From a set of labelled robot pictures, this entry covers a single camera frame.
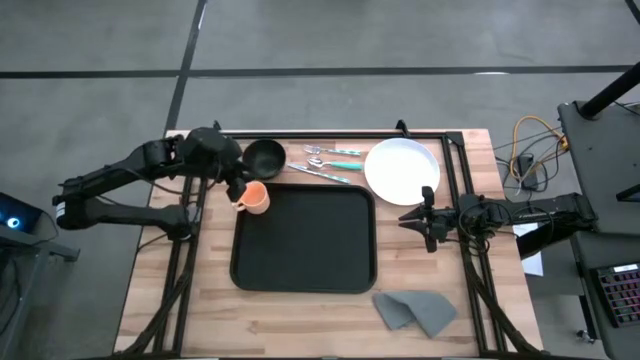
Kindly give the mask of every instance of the gray cloth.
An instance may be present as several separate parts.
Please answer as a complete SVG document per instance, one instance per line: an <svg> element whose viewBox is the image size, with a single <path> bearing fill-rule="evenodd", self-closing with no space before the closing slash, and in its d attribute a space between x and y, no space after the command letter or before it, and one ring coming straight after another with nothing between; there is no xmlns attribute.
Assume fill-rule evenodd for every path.
<svg viewBox="0 0 640 360"><path fill-rule="evenodd" d="M456 309L444 296L430 291L396 291L373 295L373 305L391 330L414 321L430 338L456 317Z"/></svg>

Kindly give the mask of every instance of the blue light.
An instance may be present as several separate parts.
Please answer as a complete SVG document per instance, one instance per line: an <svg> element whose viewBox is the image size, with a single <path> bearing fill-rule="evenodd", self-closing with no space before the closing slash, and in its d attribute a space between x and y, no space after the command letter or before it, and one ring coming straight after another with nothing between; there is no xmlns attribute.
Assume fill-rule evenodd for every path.
<svg viewBox="0 0 640 360"><path fill-rule="evenodd" d="M17 218L9 218L9 220L7 220L7 226L15 229L20 226L20 220L18 220Z"/></svg>

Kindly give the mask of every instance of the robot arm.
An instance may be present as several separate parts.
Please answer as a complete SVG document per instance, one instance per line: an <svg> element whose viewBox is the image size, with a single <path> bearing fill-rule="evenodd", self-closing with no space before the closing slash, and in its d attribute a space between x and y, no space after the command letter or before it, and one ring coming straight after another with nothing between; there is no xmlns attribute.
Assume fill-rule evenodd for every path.
<svg viewBox="0 0 640 360"><path fill-rule="evenodd" d="M226 181L227 195L236 201L244 193L242 150L217 128L198 128L185 139L178 135L142 144L124 160L89 174L66 180L62 194L53 197L58 225L67 230L97 223L158 226L170 240L188 239L195 211L182 205L162 209L107 204L95 197L136 180L153 181L175 176Z"/></svg>
<svg viewBox="0 0 640 360"><path fill-rule="evenodd" d="M469 237L490 238L502 226L544 222L518 242L523 258L542 247L565 239L573 232L591 229L596 215L586 197L568 194L553 199L512 203L465 194L459 198L460 211L434 209L434 194L430 187L422 188L424 204L399 218L401 227L416 230L425 237L428 252L437 250L437 243L447 241L449 231L456 228Z"/></svg>

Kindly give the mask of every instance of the keyboard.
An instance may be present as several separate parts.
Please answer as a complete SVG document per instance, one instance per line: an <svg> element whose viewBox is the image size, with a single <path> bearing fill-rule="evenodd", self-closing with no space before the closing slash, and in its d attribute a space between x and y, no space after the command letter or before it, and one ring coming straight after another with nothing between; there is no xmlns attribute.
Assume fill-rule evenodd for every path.
<svg viewBox="0 0 640 360"><path fill-rule="evenodd" d="M594 275L612 325L640 324L640 263L595 269Z"/></svg>

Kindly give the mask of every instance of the silverware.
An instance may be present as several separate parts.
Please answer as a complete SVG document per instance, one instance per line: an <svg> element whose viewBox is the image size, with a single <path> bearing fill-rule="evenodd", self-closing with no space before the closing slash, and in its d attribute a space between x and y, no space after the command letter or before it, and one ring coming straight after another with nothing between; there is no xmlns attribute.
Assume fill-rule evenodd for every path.
<svg viewBox="0 0 640 360"><path fill-rule="evenodd" d="M348 162L339 162L339 161L322 161L319 157L313 156L307 159L307 162L311 166L315 166L318 169L322 169L324 165L330 165L335 168L347 169L347 170L362 170L362 164L359 163L348 163Z"/></svg>
<svg viewBox="0 0 640 360"><path fill-rule="evenodd" d="M332 154L341 154L341 155L351 155L351 156L360 156L359 150L339 150L339 149L323 149L319 146L305 145L304 151L309 154L318 155L321 152L328 152Z"/></svg>
<svg viewBox="0 0 640 360"><path fill-rule="evenodd" d="M307 174L321 176L323 178L339 181L339 182L345 183L345 184L351 184L351 180L349 180L349 179L342 178L342 177L339 177L339 176L333 176L333 175L329 175L329 174L325 174L325 173L319 173L319 172L313 171L313 170L309 170L309 168L307 168L306 166L302 166L302 165L298 165L298 164L287 164L287 166L291 167L291 168L294 168L296 170L300 170L302 172L306 172Z"/></svg>

